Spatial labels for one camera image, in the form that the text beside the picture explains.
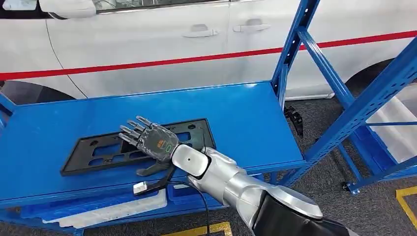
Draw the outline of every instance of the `side mirror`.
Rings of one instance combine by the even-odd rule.
[[[55,13],[67,19],[96,15],[93,0],[39,0],[39,5],[42,11]]]

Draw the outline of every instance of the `robotic hand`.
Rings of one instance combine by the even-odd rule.
[[[137,117],[144,126],[121,127],[119,136],[158,161],[168,158],[188,173],[188,180],[226,206],[237,210],[256,236],[357,236],[343,225],[323,218],[319,206],[308,197],[284,186],[249,176],[236,161],[206,147],[197,151],[178,141],[168,129]],[[135,194],[152,190],[145,182]]]

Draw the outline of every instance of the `black cable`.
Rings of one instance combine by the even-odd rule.
[[[168,183],[184,184],[184,185],[187,185],[188,187],[192,187],[195,190],[197,190],[197,192],[200,194],[201,198],[203,199],[204,206],[206,207],[206,224],[207,224],[207,233],[206,233],[206,235],[210,235],[209,207],[207,206],[207,202],[206,202],[206,199],[203,196],[203,193],[198,188],[196,188],[194,185],[192,185],[190,183],[187,183],[187,182],[183,182],[183,181],[168,181]]]

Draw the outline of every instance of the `robot finger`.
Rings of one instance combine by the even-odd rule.
[[[125,134],[119,133],[119,138],[125,140],[126,142],[128,142],[129,144],[132,144],[134,146],[138,145],[138,142],[136,140],[130,138],[129,136],[127,136]]]
[[[127,128],[126,126],[124,126],[124,125],[121,125],[120,126],[120,129],[121,130],[123,130],[124,132],[126,132],[126,133],[128,133],[129,134],[129,136],[132,136],[132,137],[134,137],[134,138],[139,138],[139,136],[141,135],[140,133],[138,133],[138,132],[136,132],[136,131],[134,131],[134,130],[131,130],[131,129],[129,129],[129,128]]]
[[[141,133],[145,130],[145,127],[141,126],[140,124],[138,124],[138,123],[136,123],[132,120],[128,120],[127,123],[132,125],[135,130],[138,130]]]
[[[147,120],[146,118],[143,118],[141,116],[136,116],[136,119],[140,122],[142,122],[144,125],[150,127],[150,125],[152,124],[152,122],[150,122],[149,120]]]

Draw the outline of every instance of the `red stripe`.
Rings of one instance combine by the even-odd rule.
[[[332,41],[332,42],[323,42],[323,43],[318,43],[318,46],[320,48],[330,48],[330,47],[361,44],[361,43],[387,41],[387,40],[400,39],[400,38],[411,38],[415,36],[417,36],[417,30],[375,35],[375,36],[362,37],[362,38],[344,39],[344,40],[337,40],[337,41]],[[147,62],[121,64],[121,65],[103,65],[103,66],[93,66],[93,67],[84,67],[84,68],[43,70],[43,71],[7,72],[7,73],[0,73],[0,81],[35,78],[35,77],[57,76],[57,75],[71,75],[71,74],[108,71],[108,70],[120,70],[120,69],[139,68],[139,67],[156,66],[156,65],[169,65],[169,64],[193,62],[193,61],[239,58],[239,57],[264,55],[264,54],[272,54],[272,53],[280,53],[280,52],[282,52],[282,48],[271,48],[271,49],[262,49],[262,50],[247,51],[247,52],[226,53],[226,54],[218,54],[218,55],[211,55],[211,56],[193,57],[193,58],[147,61]]]

